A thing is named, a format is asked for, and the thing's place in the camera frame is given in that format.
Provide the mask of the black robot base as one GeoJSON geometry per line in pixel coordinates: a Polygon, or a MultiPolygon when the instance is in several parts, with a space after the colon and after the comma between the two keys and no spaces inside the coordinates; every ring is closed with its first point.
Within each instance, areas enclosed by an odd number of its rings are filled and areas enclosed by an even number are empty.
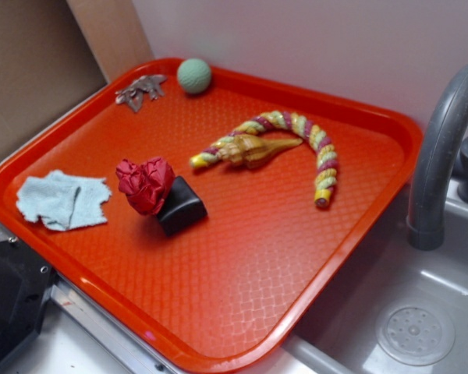
{"type": "Polygon", "coordinates": [[[0,370],[40,335],[55,276],[17,237],[0,242],[0,370]]]}

